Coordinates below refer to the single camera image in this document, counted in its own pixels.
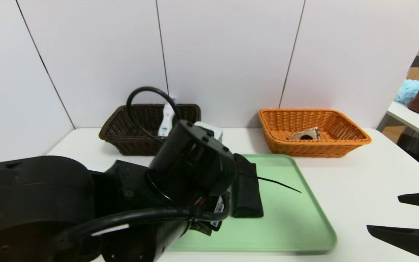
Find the black towel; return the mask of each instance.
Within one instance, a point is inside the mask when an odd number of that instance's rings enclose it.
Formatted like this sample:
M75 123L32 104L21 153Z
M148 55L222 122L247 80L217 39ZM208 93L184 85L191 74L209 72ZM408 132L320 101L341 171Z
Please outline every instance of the black towel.
M232 184L232 216L235 218L263 217L258 176L255 164L234 154L238 177Z

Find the white wall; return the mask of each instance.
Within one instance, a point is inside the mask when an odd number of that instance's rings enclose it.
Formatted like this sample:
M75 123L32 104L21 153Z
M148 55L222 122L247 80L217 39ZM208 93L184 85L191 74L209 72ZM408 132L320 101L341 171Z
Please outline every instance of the white wall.
M15 0L0 1L0 161L44 155L72 130Z
M375 128L418 50L418 0L307 0L281 107Z
M220 127L278 107L303 0L158 0L169 93Z
M167 92L153 0L19 0L75 128L101 127L133 89ZM164 103L139 94L133 103Z

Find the brown wicker basket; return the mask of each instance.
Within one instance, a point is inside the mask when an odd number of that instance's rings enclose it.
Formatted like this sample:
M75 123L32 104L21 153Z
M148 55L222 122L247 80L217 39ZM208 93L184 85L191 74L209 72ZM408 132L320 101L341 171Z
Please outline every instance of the brown wicker basket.
M162 104L133 104L132 111L138 124L153 135L158 134L163 120ZM201 120L196 104L178 104L181 119L192 123ZM125 106L120 106L101 128L100 139L113 144L124 156L154 156L161 145L139 131L128 118Z
M273 153L338 158L371 138L344 114L328 109L262 109L258 112L266 142ZM288 136L318 126L319 140L289 140Z

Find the black cable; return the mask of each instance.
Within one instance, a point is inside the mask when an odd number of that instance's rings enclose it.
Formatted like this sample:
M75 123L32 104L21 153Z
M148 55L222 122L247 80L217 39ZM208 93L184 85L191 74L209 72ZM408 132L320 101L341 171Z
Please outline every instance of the black cable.
M168 96L168 94L164 93L163 91L161 91L158 88L155 87L151 87L151 86L142 86L139 87L137 89L135 89L132 93L130 93L130 95L127 98L127 102L126 102L126 110L127 110L127 114L128 114L128 118L130 118L130 121L132 121L132 124L140 131L142 131L145 135L149 136L151 139L153 139L153 141L157 142L158 144L163 144L162 141L158 140L156 138L156 136L153 136L152 134L150 134L148 131L146 131L144 128L142 128L138 122L136 121L135 117L133 116L133 112L132 112L132 100L133 98L140 92L143 91L150 91L153 93L156 93L160 96L162 96L164 99L166 99L166 101L168 101L168 103L171 105L172 109L174 110L174 115L177 118L177 120L180 120L180 112L179 109L177 109L176 104L174 103L174 101L172 100L172 98L170 96Z
M93 233L124 224L128 224L129 227L135 227L144 224L164 222L172 219L222 221L229 216L230 204L228 194L223 194L221 198L223 199L224 209L220 213L207 212L201 209L195 209L194 207L160 207L132 210L104 216L67 229L56 238L55 247L58 250L68 249Z
M286 184L283 184L283 183L281 183L281 182L278 182L278 181L275 181L275 180L272 180L272 179L267 179L267 178L258 177L258 176L254 177L254 176L249 176L249 175L247 175L247 174L243 174L243 175L244 175L244 176L246 176L246 177L249 177L249 178L256 178L256 179L259 179L259 180L264 180L264 181L268 181L268 182L272 182L272 183L280 184L281 186L285 186L286 188L289 188L289 189L292 189L292 190L294 190L294 191L297 191L297 192L301 193L301 191L298 191L297 189L295 189L295 188L293 188L293 187L290 187L290 186L288 186L288 185L286 185Z

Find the label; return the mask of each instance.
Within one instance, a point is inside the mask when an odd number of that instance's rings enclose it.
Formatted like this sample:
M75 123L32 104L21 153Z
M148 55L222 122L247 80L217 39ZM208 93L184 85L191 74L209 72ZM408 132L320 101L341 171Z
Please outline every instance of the label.
M215 213L221 213L224 210L224 202L223 202L223 198L219 197L218 199L218 203L216 204L216 207L214 208L214 212ZM219 226L220 221L211 221L210 224L213 227L218 227Z

